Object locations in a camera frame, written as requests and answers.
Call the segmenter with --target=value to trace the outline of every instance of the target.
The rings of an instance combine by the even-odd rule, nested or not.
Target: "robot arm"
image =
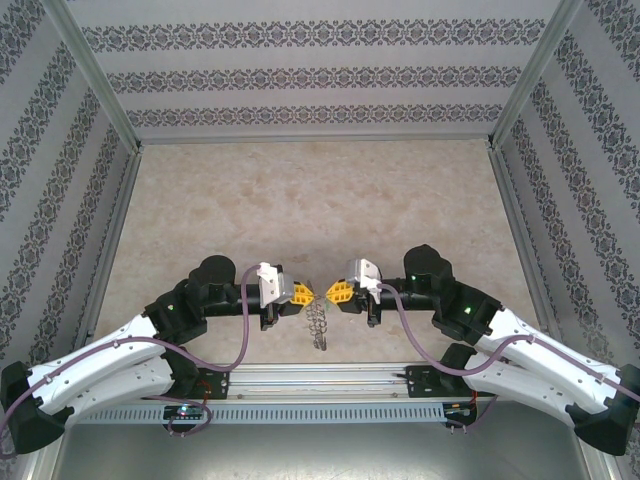
[[[342,311],[366,311],[367,323],[374,327],[380,324],[383,310],[398,308],[395,294],[380,288],[384,283],[397,290],[404,310],[433,310],[435,327],[480,351],[493,353],[511,337],[520,336],[522,340],[509,343],[502,350],[502,356],[516,365],[495,362],[481,373],[463,374],[464,383],[473,390],[542,410],[570,425],[595,448],[624,455],[639,404],[616,387],[640,393],[638,368],[626,365],[617,369],[549,338],[496,299],[458,282],[451,263],[428,245],[410,250],[404,257],[404,268],[405,278],[383,280],[372,262],[351,261],[346,280],[336,282],[327,298]],[[456,347],[464,346],[454,344],[450,349]],[[465,352],[462,358],[457,355],[455,368],[470,370],[488,360],[472,349]],[[576,364],[595,371],[596,376],[588,375]],[[449,375],[438,374],[441,378]],[[452,382],[444,380],[442,384]]]
[[[305,296],[306,287],[295,284],[279,266],[262,263],[257,274],[259,283],[246,286],[246,301],[249,314],[260,315],[262,330],[273,326],[279,316],[298,313],[312,297]],[[197,366],[151,340],[181,345],[207,331],[207,317],[241,315],[235,275],[231,260],[209,257],[189,278],[115,332],[51,362],[32,368],[16,362],[4,368],[0,402],[5,412],[44,380],[9,418],[16,453],[48,445],[62,435],[65,425],[110,405],[162,394],[184,398],[194,388]],[[100,346],[105,348],[89,354]],[[65,365],[63,372],[54,373]]]

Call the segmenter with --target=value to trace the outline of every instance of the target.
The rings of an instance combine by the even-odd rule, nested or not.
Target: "damask wall pattern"
[[[0,18],[3,368],[72,350],[130,155],[40,4]]]
[[[410,0],[402,15],[392,0],[69,6],[145,141],[488,134],[557,4]]]
[[[502,145],[555,321],[572,348],[640,364],[635,0],[587,0]],[[640,432],[621,460],[640,478]]]

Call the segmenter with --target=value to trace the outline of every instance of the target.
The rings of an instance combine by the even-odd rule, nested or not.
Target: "beige floor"
[[[534,325],[533,307],[484,143],[476,141],[260,143],[146,147],[97,337],[116,329],[185,278],[202,259],[229,256],[237,280],[260,261],[281,263],[324,293],[348,259],[388,277],[429,243],[456,277]],[[450,341],[430,312],[410,312],[425,348]],[[395,312],[383,324],[327,314],[328,350],[313,348],[304,312],[267,332],[252,322],[248,363],[396,362],[419,359]],[[235,358],[241,320],[209,319],[187,345],[208,361]]]

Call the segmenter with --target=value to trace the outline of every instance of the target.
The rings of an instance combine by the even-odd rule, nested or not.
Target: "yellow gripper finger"
[[[295,283],[293,298],[290,300],[294,305],[302,305],[306,307],[313,301],[313,292],[302,283]]]
[[[353,297],[353,287],[344,280],[338,280],[327,290],[327,299],[336,305],[348,302]]]

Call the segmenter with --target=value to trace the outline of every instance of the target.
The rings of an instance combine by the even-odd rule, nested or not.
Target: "metal spring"
[[[318,350],[325,351],[327,349],[327,339],[325,337],[327,333],[327,317],[321,302],[323,298],[322,295],[314,296],[313,301],[307,305],[305,313],[309,322],[309,332],[313,337],[313,346]]]

